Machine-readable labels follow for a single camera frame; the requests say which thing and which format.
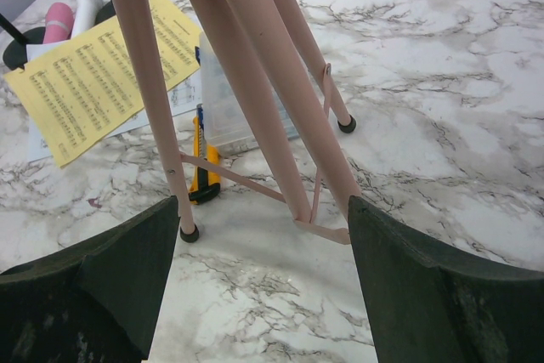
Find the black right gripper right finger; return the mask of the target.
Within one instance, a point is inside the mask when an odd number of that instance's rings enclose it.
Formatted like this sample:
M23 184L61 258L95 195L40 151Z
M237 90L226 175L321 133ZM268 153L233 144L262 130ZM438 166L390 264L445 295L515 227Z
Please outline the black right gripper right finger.
M381 362L541 362L543 274L455 248L351 196L348 230Z

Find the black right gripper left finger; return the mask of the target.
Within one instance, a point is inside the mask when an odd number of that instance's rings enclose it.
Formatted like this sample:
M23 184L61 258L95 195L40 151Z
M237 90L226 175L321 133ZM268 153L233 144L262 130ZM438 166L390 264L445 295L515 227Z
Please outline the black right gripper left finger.
M1 360L148 360L178 226L171 196L117 227L4 271Z

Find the yellow sheet music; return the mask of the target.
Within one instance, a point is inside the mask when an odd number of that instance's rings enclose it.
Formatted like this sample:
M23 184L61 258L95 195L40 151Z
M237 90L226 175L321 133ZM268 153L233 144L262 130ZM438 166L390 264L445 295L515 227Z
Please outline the yellow sheet music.
M201 28L170 0L149 0L167 92L195 73ZM64 167L144 109L112 17L36 57L5 80Z

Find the white sheet music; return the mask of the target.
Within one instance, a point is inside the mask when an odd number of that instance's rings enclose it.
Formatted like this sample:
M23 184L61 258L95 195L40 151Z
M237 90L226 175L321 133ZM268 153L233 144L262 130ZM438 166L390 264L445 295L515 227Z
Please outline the white sheet music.
M184 114L196 109L201 103L201 72L197 70L183 82L176 85L168 93L168 99L172 116ZM107 135L107 138L117 136L120 133L132 131L149 124L145 110L131 116L122 125ZM27 161L34 162L43 158L51 157L51 152L45 139L42 137L37 125L29 118L28 122L28 149Z

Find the pink toy microphone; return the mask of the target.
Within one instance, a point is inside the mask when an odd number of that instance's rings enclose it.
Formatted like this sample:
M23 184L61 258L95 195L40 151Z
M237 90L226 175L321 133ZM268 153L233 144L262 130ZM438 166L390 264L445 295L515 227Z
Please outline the pink toy microphone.
M74 15L70 6L57 2L51 5L45 18L45 32L42 43L57 43L68 40L74 24Z

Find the black round-base mic stand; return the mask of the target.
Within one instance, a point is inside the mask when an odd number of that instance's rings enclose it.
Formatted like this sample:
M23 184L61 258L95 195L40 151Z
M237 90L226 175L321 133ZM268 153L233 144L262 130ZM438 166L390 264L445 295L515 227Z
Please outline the black round-base mic stand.
M109 0L107 3L105 3L104 6L101 7L99 12L97 13L95 18L95 24L96 25L100 24L103 21L106 21L115 15L116 15L116 11L115 11L114 5L112 1Z

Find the white toy microphone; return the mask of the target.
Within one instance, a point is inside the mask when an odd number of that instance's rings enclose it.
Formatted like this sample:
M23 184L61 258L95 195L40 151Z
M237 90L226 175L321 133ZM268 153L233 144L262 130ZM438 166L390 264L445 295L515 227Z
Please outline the white toy microphone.
M71 38L94 27L97 13L103 7L103 0L76 0L76 13Z

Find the pink music stand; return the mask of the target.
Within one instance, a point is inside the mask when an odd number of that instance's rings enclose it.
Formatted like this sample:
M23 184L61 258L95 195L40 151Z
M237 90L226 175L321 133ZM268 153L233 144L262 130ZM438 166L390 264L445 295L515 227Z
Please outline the pink music stand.
M315 224L319 198L309 196L303 187L277 110L278 104L284 105L317 167L316 183L325 184L340 212L346 213L350 197L357 196L360 187L328 116L334 114L345 133L354 131L356 122L343 103L331 67L324 61L297 1L190 0L278 190L180 152L149 1L112 2L169 189L178 199L181 238L193 242L199 236L184 179L184 164L189 162L285 202L301 229L349 244L346 229L330 230Z

